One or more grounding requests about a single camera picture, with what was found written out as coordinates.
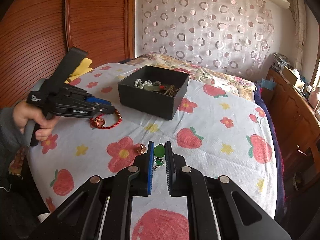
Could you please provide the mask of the grey left sleeve forearm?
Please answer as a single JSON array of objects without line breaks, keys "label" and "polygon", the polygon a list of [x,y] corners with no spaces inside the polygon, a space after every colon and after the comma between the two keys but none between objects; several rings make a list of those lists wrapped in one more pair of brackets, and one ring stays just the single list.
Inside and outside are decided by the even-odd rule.
[{"label": "grey left sleeve forearm", "polygon": [[1,109],[1,178],[8,172],[17,152],[27,146],[24,135],[14,122],[13,110],[13,107]]}]

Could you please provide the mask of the person's left hand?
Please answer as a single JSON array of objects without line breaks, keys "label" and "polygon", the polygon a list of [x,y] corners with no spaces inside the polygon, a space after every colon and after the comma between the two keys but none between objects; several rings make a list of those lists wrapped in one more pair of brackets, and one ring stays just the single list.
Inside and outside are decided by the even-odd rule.
[{"label": "person's left hand", "polygon": [[40,129],[35,132],[35,138],[38,141],[45,141],[53,131],[60,117],[53,116],[50,119],[46,119],[39,108],[25,101],[21,101],[14,107],[13,119],[22,133],[29,120],[36,122],[40,126]]}]

